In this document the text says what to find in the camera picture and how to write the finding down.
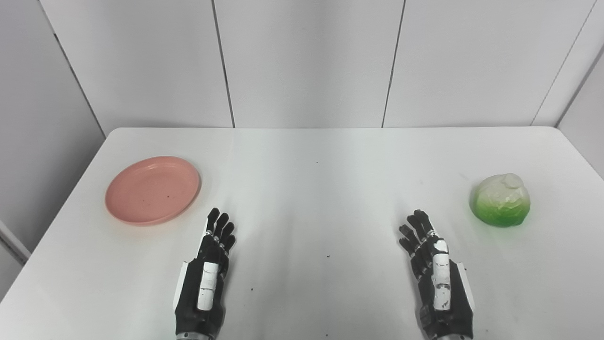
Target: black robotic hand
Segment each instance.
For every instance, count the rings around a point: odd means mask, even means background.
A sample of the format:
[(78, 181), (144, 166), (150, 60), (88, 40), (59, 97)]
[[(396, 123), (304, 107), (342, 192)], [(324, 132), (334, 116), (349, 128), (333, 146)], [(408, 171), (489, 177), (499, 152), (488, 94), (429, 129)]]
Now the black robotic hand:
[(212, 209), (197, 257), (183, 264), (179, 278), (182, 288), (176, 289), (176, 294), (180, 292), (175, 307), (177, 339), (213, 340), (222, 326), (222, 290), (228, 252), (235, 243), (235, 226), (227, 222), (227, 214)]
[(399, 243), (409, 253), (422, 299), (420, 320), (428, 338), (472, 339), (474, 301), (462, 263), (449, 259), (446, 241), (436, 234), (428, 215), (416, 210), (399, 228)]

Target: white wall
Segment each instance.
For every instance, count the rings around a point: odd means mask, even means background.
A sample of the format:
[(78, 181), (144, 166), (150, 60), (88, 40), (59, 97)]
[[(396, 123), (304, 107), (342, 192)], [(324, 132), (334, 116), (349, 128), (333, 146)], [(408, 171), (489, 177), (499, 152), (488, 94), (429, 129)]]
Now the white wall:
[[(41, 1), (106, 132), (231, 126), (211, 0)], [(381, 126), (397, 46), (386, 127), (553, 125), (593, 58), (603, 8), (220, 0), (216, 16), (237, 127)]]
[(594, 66), (558, 128), (604, 178), (604, 58)]
[(36, 0), (0, 1), (0, 46), (0, 219), (33, 250), (103, 135)]
[(385, 126), (530, 125), (594, 1), (407, 0)]
[(21, 265), (0, 245), (0, 301), (20, 271)]
[(402, 0), (218, 0), (243, 128), (380, 127)]
[(232, 127), (210, 0), (42, 0), (106, 134)]

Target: green cabbage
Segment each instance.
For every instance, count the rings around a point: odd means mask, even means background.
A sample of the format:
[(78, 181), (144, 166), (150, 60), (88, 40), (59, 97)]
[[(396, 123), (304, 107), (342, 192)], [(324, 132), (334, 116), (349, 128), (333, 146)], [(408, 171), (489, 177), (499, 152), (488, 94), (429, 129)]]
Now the green cabbage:
[(492, 226), (517, 226), (529, 213), (529, 192), (516, 174), (494, 175), (476, 187), (471, 208), (476, 217)]

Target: white thumb segment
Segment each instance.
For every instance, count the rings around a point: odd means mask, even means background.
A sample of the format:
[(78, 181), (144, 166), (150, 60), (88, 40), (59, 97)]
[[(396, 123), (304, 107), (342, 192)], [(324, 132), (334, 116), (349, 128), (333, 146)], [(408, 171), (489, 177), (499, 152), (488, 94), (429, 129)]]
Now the white thumb segment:
[(214, 291), (218, 277), (218, 264), (212, 262), (204, 263), (204, 273), (199, 285), (199, 297), (197, 308), (199, 310), (211, 310), (214, 302)]
[(435, 254), (432, 258), (434, 272), (434, 309), (449, 310), (451, 308), (451, 274), (449, 271), (449, 254)]

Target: pink plate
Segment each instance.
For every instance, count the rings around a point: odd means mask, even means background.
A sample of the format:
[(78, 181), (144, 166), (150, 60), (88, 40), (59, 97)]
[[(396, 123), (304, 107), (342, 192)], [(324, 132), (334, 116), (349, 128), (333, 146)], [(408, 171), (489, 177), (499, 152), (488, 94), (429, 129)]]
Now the pink plate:
[(135, 226), (168, 221), (184, 211), (199, 190), (191, 163), (171, 156), (134, 163), (115, 176), (105, 205), (118, 220)]

